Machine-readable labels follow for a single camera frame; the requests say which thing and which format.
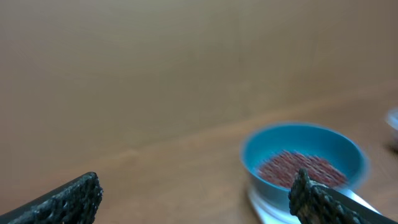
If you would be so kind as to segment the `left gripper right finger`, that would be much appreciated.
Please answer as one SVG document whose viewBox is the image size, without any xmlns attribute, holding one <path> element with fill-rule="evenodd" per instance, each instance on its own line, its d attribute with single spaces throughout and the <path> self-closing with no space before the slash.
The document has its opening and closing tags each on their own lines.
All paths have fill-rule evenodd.
<svg viewBox="0 0 398 224">
<path fill-rule="evenodd" d="M 289 192 L 290 214 L 303 224 L 397 224 L 353 199 L 312 180 L 300 169 Z"/>
</svg>

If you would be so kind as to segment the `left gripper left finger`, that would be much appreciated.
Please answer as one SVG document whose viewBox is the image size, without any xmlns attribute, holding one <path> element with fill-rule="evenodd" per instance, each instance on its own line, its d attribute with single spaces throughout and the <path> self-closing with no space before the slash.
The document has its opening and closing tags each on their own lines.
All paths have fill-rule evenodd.
<svg viewBox="0 0 398 224">
<path fill-rule="evenodd" d="M 103 198 L 95 172 L 76 179 L 1 215 L 7 224 L 92 224 Z"/>
</svg>

